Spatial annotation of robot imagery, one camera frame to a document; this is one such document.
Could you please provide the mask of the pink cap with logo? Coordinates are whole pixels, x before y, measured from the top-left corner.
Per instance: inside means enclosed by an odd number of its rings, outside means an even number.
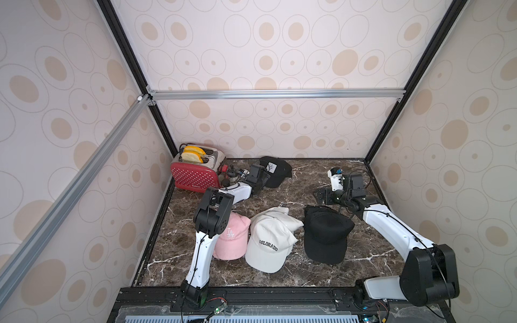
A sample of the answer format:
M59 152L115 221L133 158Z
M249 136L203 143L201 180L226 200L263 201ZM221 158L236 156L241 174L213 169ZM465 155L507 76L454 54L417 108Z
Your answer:
M219 236L214 249L214 258L233 261L246 254L250 219L231 212L225 231Z

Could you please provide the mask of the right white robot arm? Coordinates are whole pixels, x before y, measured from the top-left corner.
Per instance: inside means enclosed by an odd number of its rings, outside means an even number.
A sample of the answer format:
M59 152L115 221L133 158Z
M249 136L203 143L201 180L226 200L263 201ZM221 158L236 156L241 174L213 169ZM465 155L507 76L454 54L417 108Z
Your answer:
M383 299L427 306L459 296L456 257L451 247L437 245L407 227L381 200L368 194L361 174L344 174L342 169L332 168L327 175L331 187L316 189L316 204L304 209L304 250L308 258L328 265L343 261L354 222L332 209L332 205L339 205L372 226L405 261L399 276L356 281L353 296L359 309Z

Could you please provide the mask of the black cap white patch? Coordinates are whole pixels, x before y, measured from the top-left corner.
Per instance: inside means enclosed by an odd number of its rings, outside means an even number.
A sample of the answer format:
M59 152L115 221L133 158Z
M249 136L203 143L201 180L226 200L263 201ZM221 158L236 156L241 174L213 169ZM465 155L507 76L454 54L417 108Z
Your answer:
M265 184L267 188L278 188L286 178L292 178L292 166L283 159L263 156L259 164L265 167L269 175Z

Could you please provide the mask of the beige Colorado cap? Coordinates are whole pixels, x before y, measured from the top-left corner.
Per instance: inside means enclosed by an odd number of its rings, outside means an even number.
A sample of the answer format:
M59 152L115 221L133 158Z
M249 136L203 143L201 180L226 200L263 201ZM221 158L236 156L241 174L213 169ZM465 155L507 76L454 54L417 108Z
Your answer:
M245 260L264 273L277 273L298 240L279 219L261 215L252 221Z

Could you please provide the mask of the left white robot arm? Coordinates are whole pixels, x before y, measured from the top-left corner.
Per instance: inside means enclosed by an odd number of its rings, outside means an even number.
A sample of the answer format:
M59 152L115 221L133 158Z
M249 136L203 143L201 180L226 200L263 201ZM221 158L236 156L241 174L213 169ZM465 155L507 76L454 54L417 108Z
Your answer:
M270 175L260 164L236 173L237 180L223 188L209 187L198 204L195 217L195 250L180 289L184 299L200 308L207 301L209 270L219 237L230 222L232 206L249 199L267 183Z

